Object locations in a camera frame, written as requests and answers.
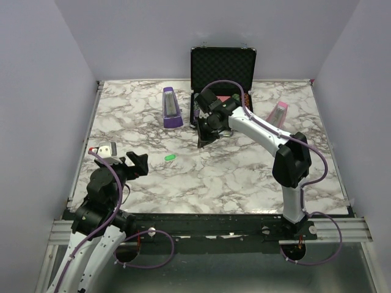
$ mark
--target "white wall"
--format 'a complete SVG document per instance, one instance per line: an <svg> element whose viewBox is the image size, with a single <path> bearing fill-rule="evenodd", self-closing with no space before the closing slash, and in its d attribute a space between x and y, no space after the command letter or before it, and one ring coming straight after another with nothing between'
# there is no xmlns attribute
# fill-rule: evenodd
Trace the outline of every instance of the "white wall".
<svg viewBox="0 0 391 293"><path fill-rule="evenodd" d="M98 79L188 78L190 49L258 49L256 78L315 78L359 0L56 0Z"/></svg>
<svg viewBox="0 0 391 293"><path fill-rule="evenodd" d="M361 0L315 80L354 209L367 218L391 288L391 2Z"/></svg>
<svg viewBox="0 0 391 293"><path fill-rule="evenodd" d="M0 291L33 292L97 84L52 0L1 1Z"/></svg>

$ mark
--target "green object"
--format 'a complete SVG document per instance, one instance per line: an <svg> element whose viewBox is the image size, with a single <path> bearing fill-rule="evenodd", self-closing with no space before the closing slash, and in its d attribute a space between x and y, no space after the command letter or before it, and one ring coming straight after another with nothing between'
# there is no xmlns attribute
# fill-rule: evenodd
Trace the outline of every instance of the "green object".
<svg viewBox="0 0 391 293"><path fill-rule="evenodd" d="M170 154L170 155L168 155L168 156L165 156L165 157L164 157L164 160L166 160L166 161L168 162L168 161L174 160L176 157L177 157L176 155Z"/></svg>
<svg viewBox="0 0 391 293"><path fill-rule="evenodd" d="M232 98L234 98L235 100L239 101L240 102L240 96L237 94L237 93L234 93L232 95Z"/></svg>

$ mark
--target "gray floor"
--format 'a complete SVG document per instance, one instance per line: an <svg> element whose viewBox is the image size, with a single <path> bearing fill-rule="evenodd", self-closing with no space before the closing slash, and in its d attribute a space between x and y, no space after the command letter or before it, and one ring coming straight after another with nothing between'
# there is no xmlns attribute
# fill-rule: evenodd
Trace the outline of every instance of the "gray floor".
<svg viewBox="0 0 391 293"><path fill-rule="evenodd" d="M308 247L306 261L323 259L336 245ZM140 256L156 264L166 256ZM155 270L123 269L110 261L94 293L375 293L360 244L345 244L334 261L316 267L296 266L280 255L176 255Z"/></svg>

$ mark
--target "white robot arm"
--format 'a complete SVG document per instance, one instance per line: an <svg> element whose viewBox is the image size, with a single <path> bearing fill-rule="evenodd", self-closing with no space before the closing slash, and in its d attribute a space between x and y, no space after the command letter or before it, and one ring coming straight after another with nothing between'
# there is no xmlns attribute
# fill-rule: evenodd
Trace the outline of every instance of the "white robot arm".
<svg viewBox="0 0 391 293"><path fill-rule="evenodd" d="M115 249L136 232L135 216L119 209L118 190L127 180L148 174L148 156L127 152L134 164L127 166L124 157L117 158L114 142L90 151L104 158L104 164L95 161L100 168L91 174L87 196L75 212L65 257L46 293L93 292L92 285Z"/></svg>
<svg viewBox="0 0 391 293"><path fill-rule="evenodd" d="M293 224L304 219L305 206L301 196L301 186L305 182L311 165L309 150L281 136L292 136L307 142L305 136L300 132L293 136L254 114L249 117L234 98L222 102L209 89L204 90L195 99L195 102L204 113L209 114L208 118L198 119L198 147L204 147L218 139L218 132L224 127L242 132L259 143L275 158L272 173L282 186L283 217ZM252 117L261 120L264 125L279 135L277 136L256 124Z"/></svg>
<svg viewBox="0 0 391 293"><path fill-rule="evenodd" d="M270 128L277 132L290 136L289 132L276 128L275 126L263 121ZM231 129L239 131L246 136L250 137L261 146L263 146L273 157L276 156L277 151L280 149L280 145L284 145L288 142L287 139L277 137L275 134L270 133L265 128L259 127L244 113L242 107L236 108L232 115L228 118L228 125ZM282 185L283 196L283 216L292 223L300 222L305 216L304 202L301 202L300 188L305 182L302 179L296 188L285 187Z"/></svg>

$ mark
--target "metal frame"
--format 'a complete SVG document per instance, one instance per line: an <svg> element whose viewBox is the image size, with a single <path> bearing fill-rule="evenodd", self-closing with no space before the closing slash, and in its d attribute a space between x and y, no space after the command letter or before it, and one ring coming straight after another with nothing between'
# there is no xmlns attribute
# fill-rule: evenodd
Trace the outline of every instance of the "metal frame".
<svg viewBox="0 0 391 293"><path fill-rule="evenodd" d="M129 81L190 81L189 78L141 78L141 79L123 79ZM257 82L309 82L309 79L253 79Z"/></svg>
<svg viewBox="0 0 391 293"><path fill-rule="evenodd" d="M173 219L176 214L168 214ZM317 240L306 240L305 243L338 243L340 241L335 225L329 220L324 218L310 219L315 224L317 230ZM344 242L371 242L372 236L369 232L369 228L365 219L363 218L335 218L334 219L342 232ZM71 225L73 221L54 221L52 230L49 237L49 245L67 245L70 239ZM173 237L189 238L190 235L172 235ZM226 234L226 237L241 237L245 235L240 234ZM279 241L279 244L297 244L298 241Z"/></svg>

